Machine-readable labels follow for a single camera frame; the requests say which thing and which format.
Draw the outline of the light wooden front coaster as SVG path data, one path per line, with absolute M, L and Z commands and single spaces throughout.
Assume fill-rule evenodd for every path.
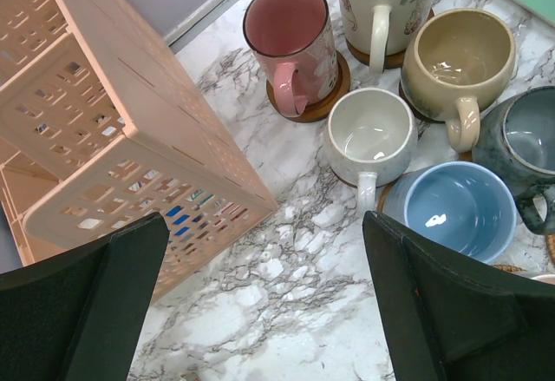
M 467 151 L 464 153 L 460 153 L 459 154 L 459 161 L 469 161 L 472 162 L 473 161 L 473 157 L 472 157 L 472 152 L 471 151 Z

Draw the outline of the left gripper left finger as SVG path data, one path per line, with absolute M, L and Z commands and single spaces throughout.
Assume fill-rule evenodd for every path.
M 168 243 L 151 213 L 1 276 L 3 380 L 124 380 Z

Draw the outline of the green mug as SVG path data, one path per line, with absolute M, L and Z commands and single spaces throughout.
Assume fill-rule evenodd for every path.
M 433 0 L 340 0 L 348 44 L 382 73 L 386 58 L 403 52 L 428 19 Z

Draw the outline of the red pink mug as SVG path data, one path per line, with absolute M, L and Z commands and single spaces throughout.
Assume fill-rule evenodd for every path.
M 243 33 L 282 115 L 299 117 L 331 94 L 339 68 L 327 0 L 252 0 Z

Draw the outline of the white cream mug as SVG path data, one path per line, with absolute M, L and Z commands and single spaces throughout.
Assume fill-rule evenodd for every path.
M 398 179 L 417 147 L 414 115 L 386 89 L 357 89 L 334 105 L 323 132 L 333 172 L 357 188 L 359 215 L 375 209 L 376 189 Z

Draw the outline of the peach mesh file organizer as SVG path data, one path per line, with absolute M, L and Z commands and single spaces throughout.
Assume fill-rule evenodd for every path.
M 24 265 L 161 214 L 155 299 L 278 207 L 127 0 L 1 0 L 1 205 Z

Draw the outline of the grey mug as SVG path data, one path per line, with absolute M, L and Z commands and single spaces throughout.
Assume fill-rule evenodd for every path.
M 554 87 L 499 103 L 480 122 L 472 159 L 508 186 L 520 217 L 538 235 L 554 233 Z

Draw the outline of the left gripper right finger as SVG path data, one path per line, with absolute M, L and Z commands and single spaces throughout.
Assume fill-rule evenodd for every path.
M 362 221 L 395 378 L 552 380 L 554 287 L 471 259 L 385 213 Z

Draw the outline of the light blue mug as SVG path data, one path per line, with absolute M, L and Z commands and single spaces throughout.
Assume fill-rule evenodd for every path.
M 382 212 L 416 233 L 483 263 L 513 240 L 517 210 L 506 184 L 469 161 L 449 161 L 403 175 Z

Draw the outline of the woven rattan coaster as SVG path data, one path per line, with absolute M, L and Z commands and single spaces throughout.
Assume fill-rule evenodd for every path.
M 518 267 L 518 266 L 512 266 L 512 265 L 501 265 L 501 264 L 497 264 L 497 265 L 493 265 L 493 268 L 496 268 L 498 270 L 507 272 L 507 273 L 514 273 L 514 274 L 526 274 L 527 270 Z
M 545 236 L 545 247 L 550 258 L 550 261 L 555 265 L 555 234 L 548 234 Z

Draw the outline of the light wooden coaster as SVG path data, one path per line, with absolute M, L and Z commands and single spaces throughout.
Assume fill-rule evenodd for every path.
M 460 153 L 459 154 L 459 161 L 469 161 L 472 162 L 473 161 L 473 157 L 472 157 L 472 152 L 471 151 L 467 151 L 464 153 Z
M 391 189 L 391 186 L 390 186 L 390 185 L 387 185 L 387 186 L 382 190 L 382 193 L 381 193 L 381 195 L 380 195 L 380 197 L 379 197 L 379 200 L 378 200 L 378 202 L 377 202 L 377 207 L 376 207 L 376 210 L 377 210 L 378 212 L 381 212 L 381 211 L 383 210 L 383 206 L 384 206 L 384 204 L 385 204 L 385 200 L 387 199 L 387 196 L 388 196 L 388 193 L 389 193 L 390 189 Z

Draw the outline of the beige speckled mug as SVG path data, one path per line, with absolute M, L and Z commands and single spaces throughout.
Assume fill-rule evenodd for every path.
M 451 148 L 464 153 L 480 135 L 480 113 L 509 83 L 513 33 L 493 13 L 460 8 L 427 21 L 406 49 L 400 86 L 421 115 L 444 122 Z

